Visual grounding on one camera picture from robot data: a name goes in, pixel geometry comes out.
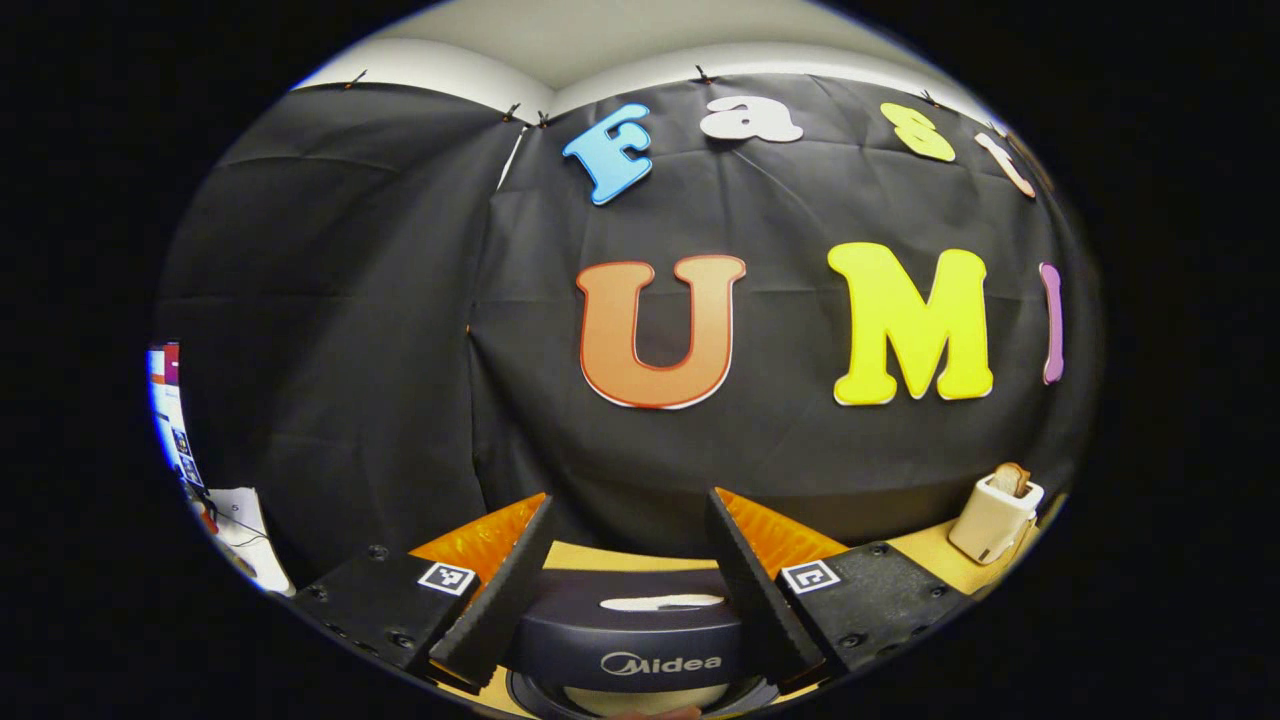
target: blue letter f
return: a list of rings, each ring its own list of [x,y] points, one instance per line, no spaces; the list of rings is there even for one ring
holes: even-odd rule
[[[622,151],[626,147],[636,150],[649,147],[649,133],[636,123],[628,122],[648,114],[649,108],[628,102],[564,146],[563,155],[566,158],[577,156],[586,172],[590,173],[591,181],[595,182],[591,202],[604,205],[637,179],[645,177],[653,168],[653,160],[648,158],[632,159]],[[609,129],[614,126],[618,128],[617,135],[611,137]]]

